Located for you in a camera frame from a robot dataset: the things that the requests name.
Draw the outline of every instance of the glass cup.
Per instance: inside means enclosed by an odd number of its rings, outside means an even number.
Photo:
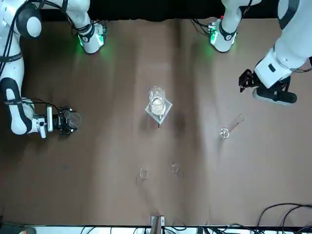
[[[66,118],[68,125],[71,128],[78,128],[79,125],[81,124],[81,115],[78,112],[70,112],[66,111],[64,113],[64,117]]]
[[[156,116],[161,116],[165,113],[166,106],[165,106],[165,98],[166,93],[165,90],[160,88],[159,86],[154,86],[149,91],[150,97],[150,106],[151,111]]]
[[[141,170],[140,170],[140,177],[142,179],[146,179],[147,175],[148,175],[147,169],[146,168],[141,168]]]

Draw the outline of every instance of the glass beaker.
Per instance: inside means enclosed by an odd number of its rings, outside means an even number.
[[[151,111],[156,116],[161,116],[165,113],[165,98],[166,93],[165,90],[160,88],[159,86],[154,86],[149,91],[149,98],[150,98],[150,106]]]

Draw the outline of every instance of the green led light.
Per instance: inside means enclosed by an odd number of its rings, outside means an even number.
[[[80,45],[83,47],[83,45],[82,45],[82,40],[81,40],[81,38],[80,38],[79,35],[78,35],[78,38],[79,38],[79,41],[80,41]]]
[[[104,36],[103,35],[97,35],[97,40],[98,40],[98,43],[100,45],[104,45]]]
[[[211,36],[210,36],[210,43],[211,43],[211,45],[215,44],[216,37],[218,36],[218,34],[219,33],[217,31],[215,31],[213,34],[211,34]]]

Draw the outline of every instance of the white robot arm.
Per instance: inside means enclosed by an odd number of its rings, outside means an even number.
[[[22,135],[39,132],[42,138],[46,133],[59,129],[69,135],[77,129],[78,114],[69,107],[57,108],[52,114],[52,106],[47,105],[45,115],[34,114],[32,100],[21,97],[24,76],[24,62],[20,50],[20,36],[37,38],[41,33],[39,8],[45,4],[56,7],[67,14],[79,33],[86,53],[92,54],[104,44],[105,28],[91,22],[88,16],[89,0],[2,0],[0,2],[0,91],[10,114],[10,127],[13,133]]]
[[[246,70],[239,78],[240,91],[257,87],[255,98],[278,104],[292,104],[296,94],[288,92],[290,75],[308,59],[312,63],[312,1],[280,0],[278,21],[282,35],[267,55],[257,64],[254,73]]]
[[[240,23],[243,13],[241,6],[247,6],[245,12],[250,6],[260,3],[262,0],[221,0],[225,13],[223,19],[218,19],[212,23],[215,28],[213,35],[211,35],[210,43],[216,50],[220,52],[227,52],[233,45],[238,24]]]

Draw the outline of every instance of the wire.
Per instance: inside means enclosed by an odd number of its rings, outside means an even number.
[[[167,230],[167,231],[170,231],[171,233],[173,233],[173,234],[176,234],[174,231],[172,231],[172,230],[170,230],[170,229],[168,229],[168,228],[164,228],[164,230]]]
[[[133,231],[133,234],[135,234],[135,232],[136,232],[137,229],[138,229],[138,228],[136,228],[136,229]]]
[[[60,110],[59,110],[59,108],[56,105],[54,105],[52,103],[49,103],[47,101],[44,101],[44,100],[42,100],[40,98],[25,98],[25,97],[23,97],[22,98],[22,103],[28,103],[28,104],[32,104],[33,103],[33,104],[46,104],[46,105],[50,105],[50,106],[53,106],[58,113],[60,113]]]
[[[248,5],[247,5],[247,7],[246,7],[244,13],[242,14],[242,18],[244,18],[244,16],[245,16],[245,14],[247,13],[247,11],[249,11],[249,8],[250,8],[250,6],[252,5],[252,2],[253,2],[253,0],[250,0],[250,1],[249,1],[249,3],[248,3]]]
[[[201,35],[204,35],[204,36],[208,37],[208,31],[206,31],[205,28],[204,28],[203,26],[199,25],[199,24],[198,24],[196,21],[194,21],[193,19],[191,19],[190,21],[192,22],[192,24],[193,24],[194,28],[196,29],[197,33],[200,33]],[[201,32],[198,31],[198,28],[196,27],[196,25],[199,25],[199,27],[200,27],[200,29],[201,29],[201,31],[202,31],[203,33],[201,33]]]
[[[262,219],[263,214],[264,214],[267,210],[269,210],[269,209],[271,209],[271,208],[274,208],[274,207],[277,207],[277,206],[302,206],[302,204],[298,204],[298,203],[278,203],[278,204],[269,206],[269,207],[265,208],[265,209],[262,211],[261,215],[260,215],[259,218],[258,218],[257,226],[260,226],[260,222],[261,222],[261,219]]]
[[[184,228],[182,228],[182,229],[178,229],[178,228],[176,228],[176,227],[172,227],[172,228],[175,229],[176,231],[179,231],[179,232],[185,231],[185,230],[187,229],[187,227],[184,227]]]
[[[81,230],[80,234],[82,234],[82,233],[83,233],[83,230],[84,230],[85,228],[86,228],[86,227],[84,226],[84,227],[83,227],[83,229]]]
[[[309,229],[312,230],[311,227],[312,227],[312,225],[305,226],[305,227],[301,228],[299,231],[297,231],[297,232],[295,232],[295,233],[299,233],[299,232],[301,232],[302,230],[305,230],[305,229],[307,229],[307,228],[309,228]]]
[[[284,218],[283,218],[283,221],[282,221],[282,233],[284,233],[285,221],[286,221],[287,216],[288,216],[291,212],[293,212],[294,210],[297,210],[297,209],[302,208],[302,207],[304,207],[304,208],[312,208],[311,205],[300,205],[300,206],[296,206],[296,207],[294,207],[294,208],[291,208],[291,209],[285,214],[285,216],[284,216]]]
[[[203,36],[205,36],[205,37],[208,37],[208,34],[200,32],[200,31],[198,30],[198,28],[196,27],[196,24],[195,24],[192,20],[190,20],[190,21],[191,21],[193,27],[195,28],[197,34],[203,35]]]
[[[97,228],[97,226],[91,228],[91,229],[87,232],[87,234],[89,234],[94,228]]]
[[[191,19],[191,20],[193,20],[196,24],[198,24],[198,25],[201,26],[201,27],[208,28],[208,25],[199,22],[198,19]]]

